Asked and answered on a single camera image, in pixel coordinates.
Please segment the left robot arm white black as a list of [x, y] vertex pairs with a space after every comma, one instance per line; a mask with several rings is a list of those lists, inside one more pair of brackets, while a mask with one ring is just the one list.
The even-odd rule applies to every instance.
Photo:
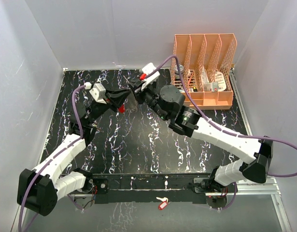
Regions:
[[42, 216], [51, 213], [57, 202], [68, 194], [80, 190], [88, 193], [93, 188], [92, 174], [75, 169], [69, 175], [62, 172], [69, 163], [92, 142], [96, 134], [93, 126], [107, 110], [124, 111], [124, 102], [131, 89], [90, 90], [94, 100], [89, 106], [76, 103], [72, 96], [69, 134], [63, 142], [42, 163], [33, 170], [25, 169], [19, 176], [17, 203]]

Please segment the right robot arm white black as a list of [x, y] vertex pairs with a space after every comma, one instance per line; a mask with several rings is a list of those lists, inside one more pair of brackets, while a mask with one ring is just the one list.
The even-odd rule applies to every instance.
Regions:
[[169, 128], [179, 135], [206, 141], [239, 158], [226, 166], [213, 169], [210, 177], [194, 183], [200, 191], [221, 192], [229, 184], [250, 180], [264, 184], [272, 159], [272, 142], [268, 139], [244, 138], [242, 134], [214, 124], [196, 110], [184, 105], [185, 96], [173, 85], [157, 90], [156, 83], [147, 87], [144, 82], [132, 81], [129, 87], [139, 104], [146, 103]]

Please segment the red handled key organizer plate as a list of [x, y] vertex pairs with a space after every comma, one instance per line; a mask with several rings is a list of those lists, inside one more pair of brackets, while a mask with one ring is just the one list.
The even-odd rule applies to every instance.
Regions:
[[121, 107], [118, 109], [121, 113], [134, 113], [138, 110], [139, 104], [136, 100], [136, 97], [133, 93], [130, 93], [128, 97], [125, 99], [124, 103], [121, 105]]

